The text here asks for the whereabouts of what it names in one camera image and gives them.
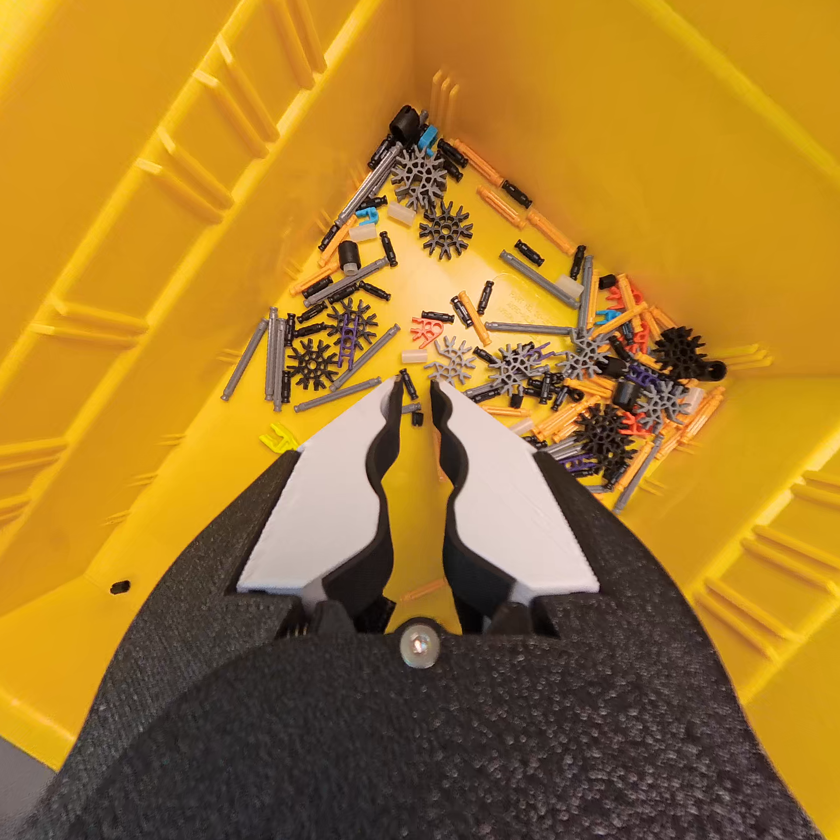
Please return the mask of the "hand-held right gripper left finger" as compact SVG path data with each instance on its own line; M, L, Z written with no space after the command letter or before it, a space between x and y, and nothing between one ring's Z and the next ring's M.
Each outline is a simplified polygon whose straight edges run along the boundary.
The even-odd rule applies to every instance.
M356 623L375 607L394 565L383 478L400 451L402 408L403 384L390 377L298 448L237 593L296 597L308 617L336 602Z

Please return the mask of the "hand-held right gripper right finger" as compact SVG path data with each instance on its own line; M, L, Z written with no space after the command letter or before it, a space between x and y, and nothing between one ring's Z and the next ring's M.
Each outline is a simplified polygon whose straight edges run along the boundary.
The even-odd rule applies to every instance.
M448 383L432 382L430 403L452 486L442 558L461 632L484 631L506 604L529 613L540 597L598 594L560 504L565 470Z

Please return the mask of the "yellow plastic bin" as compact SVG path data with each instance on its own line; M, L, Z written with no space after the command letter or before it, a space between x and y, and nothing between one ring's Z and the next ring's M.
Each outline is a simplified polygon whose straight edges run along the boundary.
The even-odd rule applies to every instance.
M421 311L575 325L499 258L635 331L688 327L681 423L635 408L603 506L657 555L775 767L838 838L838 2L2 2L2 736L56 770L144 597L205 522L353 396L264 400L258 322L341 278L318 249L404 104L467 156L360 244L378 334Z

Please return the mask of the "pile of black orange pieces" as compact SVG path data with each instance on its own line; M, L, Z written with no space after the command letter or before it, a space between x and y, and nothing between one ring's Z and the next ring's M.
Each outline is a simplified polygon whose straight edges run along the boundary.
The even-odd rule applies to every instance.
M380 327L371 304L358 293L389 301L368 282L384 266L397 267L389 234L375 227L386 199L375 192L392 176L395 202L387 206L408 227L422 212L417 232L423 249L439 259L461 256L473 237L469 213L446 202L447 179L461 180L473 165L522 207L529 197L495 173L461 141L447 142L426 113L405 106L376 149L371 174L320 244L335 247L336 268L301 288L304 312L281 319L276 308L259 322L225 386L233 394L259 342L266 337L265 398L279 411L291 388L322 392L300 402L296 413L370 392L384 379L351 380L400 332ZM500 252L500 261L561 301L574 313L567 324L493 322L485 319L496 282L486 280L477 303L462 290L451 312L422 311L411 319L415 350L402 362L422 364L427 379L445 382L577 480L597 497L618 492L614 511L626 505L648 466L666 449L690 440L720 404L723 388L710 392L699 382L720 382L722 360L704 353L699 334L648 305L625 275L598 275L584 245L565 243L544 216L525 217L500 195L480 185L477 193L514 224L531 224L572 256L569 271L555 282L538 268L544 259L522 239Z

